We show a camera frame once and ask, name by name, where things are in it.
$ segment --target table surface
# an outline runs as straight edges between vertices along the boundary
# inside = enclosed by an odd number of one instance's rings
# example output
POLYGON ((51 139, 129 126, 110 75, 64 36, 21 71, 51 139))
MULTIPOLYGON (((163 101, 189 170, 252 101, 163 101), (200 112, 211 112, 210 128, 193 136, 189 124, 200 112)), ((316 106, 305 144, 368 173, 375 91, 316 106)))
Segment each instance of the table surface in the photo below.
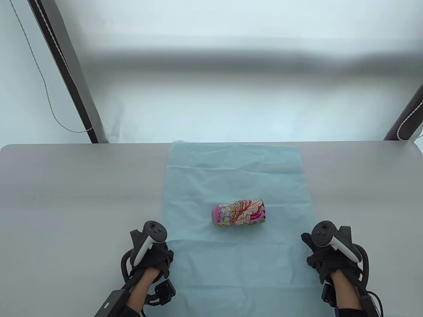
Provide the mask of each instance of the table surface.
MULTIPOLYGON (((386 316, 421 316, 422 154, 412 143, 301 148, 319 219, 352 227, 386 316)), ((170 144, 9 145, 0 151, 0 313, 93 316, 123 284, 129 231, 160 219, 170 144)))

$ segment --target white vr controller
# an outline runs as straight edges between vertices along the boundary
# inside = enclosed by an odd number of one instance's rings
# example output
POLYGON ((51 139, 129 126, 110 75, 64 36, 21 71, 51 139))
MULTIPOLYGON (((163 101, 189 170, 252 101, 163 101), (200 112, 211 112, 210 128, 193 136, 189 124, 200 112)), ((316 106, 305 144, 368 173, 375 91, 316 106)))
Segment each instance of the white vr controller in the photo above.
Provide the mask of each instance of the white vr controller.
POLYGON ((331 221, 324 220, 314 227, 311 239, 319 247, 332 246, 355 263, 362 260, 360 252, 352 243, 351 227, 340 226, 338 230, 331 221))
POLYGON ((163 243, 168 237, 165 227, 154 220, 147 221, 142 232, 133 230, 130 233, 134 248, 129 258, 129 263, 133 267, 141 262, 147 250, 153 246, 153 243, 163 243))

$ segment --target glove finger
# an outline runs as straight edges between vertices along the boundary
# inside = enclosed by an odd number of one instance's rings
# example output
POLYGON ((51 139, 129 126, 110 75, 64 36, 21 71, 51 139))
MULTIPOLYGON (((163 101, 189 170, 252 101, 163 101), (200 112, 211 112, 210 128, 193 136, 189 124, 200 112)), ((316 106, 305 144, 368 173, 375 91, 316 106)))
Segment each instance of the glove finger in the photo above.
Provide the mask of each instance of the glove finger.
POLYGON ((162 271, 163 275, 165 276, 165 279, 169 277, 169 267, 164 262, 160 263, 156 268, 162 271))
POLYGON ((314 244, 313 240, 311 239, 310 233, 303 233, 301 235, 301 240, 308 245, 308 247, 311 249, 311 251, 315 252, 317 249, 317 246, 314 244))
POLYGON ((322 272, 319 274, 320 284, 323 285, 325 279, 329 276, 329 273, 326 270, 322 270, 322 272))
POLYGON ((312 256, 307 257, 307 264, 308 266, 311 266, 312 268, 316 268, 316 258, 312 256))

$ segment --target black sleeve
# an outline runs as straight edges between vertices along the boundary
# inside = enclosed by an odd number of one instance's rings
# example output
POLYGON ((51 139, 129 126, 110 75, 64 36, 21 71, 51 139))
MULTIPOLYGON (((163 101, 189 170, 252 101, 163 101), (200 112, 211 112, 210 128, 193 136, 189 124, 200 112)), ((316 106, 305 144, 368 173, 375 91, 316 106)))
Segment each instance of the black sleeve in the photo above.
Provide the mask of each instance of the black sleeve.
POLYGON ((368 317, 368 316, 364 310, 344 308, 339 310, 339 317, 368 317))
POLYGON ((125 308, 123 309, 119 317, 140 317, 140 314, 125 305, 125 308))

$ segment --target human hand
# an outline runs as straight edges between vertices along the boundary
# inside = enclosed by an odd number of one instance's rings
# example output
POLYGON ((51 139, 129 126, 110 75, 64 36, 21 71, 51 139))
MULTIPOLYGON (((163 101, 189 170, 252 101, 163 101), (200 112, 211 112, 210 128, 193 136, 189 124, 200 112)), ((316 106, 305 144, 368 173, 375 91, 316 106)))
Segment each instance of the human hand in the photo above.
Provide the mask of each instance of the human hand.
POLYGON ((168 249, 168 246, 165 242, 163 243, 153 243, 151 249, 147 250, 141 262, 132 268, 132 271, 129 276, 132 276, 136 270, 143 268, 150 270, 150 275, 156 274, 153 283, 157 282, 162 275, 165 278, 169 276, 169 267, 173 261, 173 251, 168 249))
POLYGON ((341 251, 335 250, 332 246, 319 247, 314 244, 310 233, 303 233, 301 240, 313 251, 313 255, 307 258, 307 264, 317 271, 321 284, 325 280, 333 284, 331 274, 338 269, 357 278, 363 273, 357 263, 351 261, 341 251))

